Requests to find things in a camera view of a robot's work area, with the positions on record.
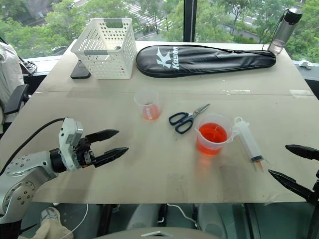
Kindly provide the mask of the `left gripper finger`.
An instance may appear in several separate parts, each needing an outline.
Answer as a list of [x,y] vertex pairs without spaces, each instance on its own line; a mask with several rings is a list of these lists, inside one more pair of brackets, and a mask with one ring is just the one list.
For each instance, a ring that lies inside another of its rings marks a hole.
[[120,158],[129,150],[128,147],[119,147],[105,152],[103,155],[95,157],[93,165],[97,168]]
[[85,137],[87,138],[89,143],[95,143],[98,141],[104,141],[107,140],[116,134],[118,134],[119,131],[115,129],[105,129],[99,132],[95,132],[89,135],[86,135]]

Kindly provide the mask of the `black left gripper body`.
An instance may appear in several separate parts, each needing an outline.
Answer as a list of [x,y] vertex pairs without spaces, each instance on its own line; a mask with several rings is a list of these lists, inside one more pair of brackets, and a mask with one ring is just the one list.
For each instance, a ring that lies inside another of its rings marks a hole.
[[85,168],[96,163],[94,153],[91,150],[91,144],[95,142],[95,139],[95,136],[87,135],[81,138],[78,144],[74,147],[76,162],[81,168]]

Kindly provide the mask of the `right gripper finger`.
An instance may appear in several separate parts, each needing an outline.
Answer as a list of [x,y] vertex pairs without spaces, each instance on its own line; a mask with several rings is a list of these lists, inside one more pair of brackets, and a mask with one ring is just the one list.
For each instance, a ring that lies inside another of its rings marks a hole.
[[301,196],[306,201],[315,201],[315,192],[298,184],[295,179],[271,169],[268,169],[268,172],[286,189]]
[[285,148],[291,153],[309,160],[319,160],[319,150],[308,146],[297,144],[285,145]]

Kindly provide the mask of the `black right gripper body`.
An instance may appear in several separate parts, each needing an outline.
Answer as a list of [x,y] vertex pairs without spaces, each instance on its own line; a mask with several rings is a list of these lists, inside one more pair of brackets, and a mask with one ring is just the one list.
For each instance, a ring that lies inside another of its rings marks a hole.
[[311,204],[316,204],[319,200],[319,170],[316,173],[317,180],[313,186],[313,191],[307,197],[306,201]]

